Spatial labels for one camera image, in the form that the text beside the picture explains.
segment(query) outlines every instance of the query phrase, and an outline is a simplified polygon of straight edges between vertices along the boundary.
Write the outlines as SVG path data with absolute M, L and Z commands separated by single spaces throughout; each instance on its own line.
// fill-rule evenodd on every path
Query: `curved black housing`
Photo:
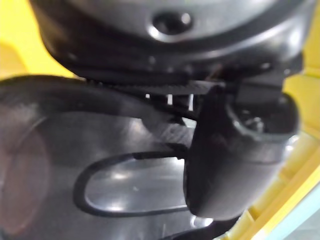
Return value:
M 251 119 L 263 122 L 246 125 Z M 266 104 L 235 105 L 219 88 L 206 96 L 185 161 L 185 198 L 197 216 L 228 220 L 264 192 L 299 130 L 299 114 L 283 94 Z
M 287 62 L 302 49 L 316 3 L 278 1 L 235 29 L 165 43 L 102 24 L 68 1 L 30 2 L 44 45 L 67 69 L 87 79 L 148 85 L 183 84 L 215 71 L 265 71 L 265 63 L 272 68 Z

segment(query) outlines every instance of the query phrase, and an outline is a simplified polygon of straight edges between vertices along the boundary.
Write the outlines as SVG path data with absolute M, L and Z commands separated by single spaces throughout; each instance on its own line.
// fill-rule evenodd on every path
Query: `blurry black object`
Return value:
M 202 220 L 191 225 L 195 216 L 184 203 L 183 160 L 160 158 L 179 157 L 180 153 L 143 124 L 144 119 L 167 123 L 173 117 L 152 104 L 75 79 L 21 76 L 0 82 L 0 116 L 0 228 L 4 240 L 151 240 L 206 226 Z M 74 202 L 78 177 L 94 163 L 120 161 L 123 155 L 140 164 L 92 178 L 98 188 L 91 188 L 91 198 L 114 216 L 96 216 L 79 208 Z M 140 159 L 142 155 L 150 159 Z M 123 186 L 126 179 L 143 182 L 128 188 L 130 184 Z M 143 186 L 153 196 L 144 196 Z M 151 199 L 162 205 L 163 192 L 173 187 L 182 206 L 173 202 L 167 205 L 169 211 L 132 212 L 138 211 L 135 204 L 144 206 Z M 117 196 L 121 202 L 109 200 Z
M 259 4 L 178 0 L 176 7 L 163 1 L 30 2 L 44 45 L 59 63 L 83 78 L 126 85 L 185 84 L 246 69 L 264 73 L 301 52 L 316 4 L 316 0 Z M 148 33 L 153 17 L 164 9 L 187 13 L 194 23 L 190 31 L 174 36 L 177 41 L 154 39 Z M 204 20 L 211 21 L 211 27 Z M 212 26 L 223 29 L 215 31 Z
M 213 88 L 204 99 L 185 161 L 190 211 L 219 221 L 240 215 L 279 171 L 298 131 L 299 114 L 290 96 L 239 105 L 224 89 Z

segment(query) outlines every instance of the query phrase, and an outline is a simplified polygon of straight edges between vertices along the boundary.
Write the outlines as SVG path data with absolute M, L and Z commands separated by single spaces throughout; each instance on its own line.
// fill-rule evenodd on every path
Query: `reflective plastic surface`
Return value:
M 85 198 L 96 209 L 116 213 L 148 213 L 186 207 L 184 160 L 176 157 L 130 159 L 94 174 Z
M 162 42 L 199 39 L 234 29 L 271 8 L 276 0 L 69 0 L 75 7 L 125 33 Z M 161 33 L 153 19 L 162 13 L 188 14 L 192 27 L 181 34 Z

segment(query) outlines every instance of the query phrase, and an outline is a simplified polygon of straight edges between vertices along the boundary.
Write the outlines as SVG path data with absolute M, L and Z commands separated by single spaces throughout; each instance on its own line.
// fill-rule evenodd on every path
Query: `yellow surface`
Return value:
M 20 56 L 25 73 L 73 76 L 47 53 L 27 0 L 0 0 L 0 45 Z
M 24 73 L 71 77 L 43 47 L 27 2 L 0 0 L 0 78 Z M 304 48 L 304 75 L 287 79 L 284 88 L 299 106 L 303 131 L 273 184 L 224 240 L 263 240 L 320 182 L 320 4 L 315 12 Z

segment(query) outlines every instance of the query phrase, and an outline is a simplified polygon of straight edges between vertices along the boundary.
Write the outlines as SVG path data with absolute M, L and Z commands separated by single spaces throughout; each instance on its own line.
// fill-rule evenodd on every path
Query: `round hole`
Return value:
M 191 28 L 192 18 L 188 13 L 165 12 L 158 14 L 152 24 L 163 34 L 178 35 Z

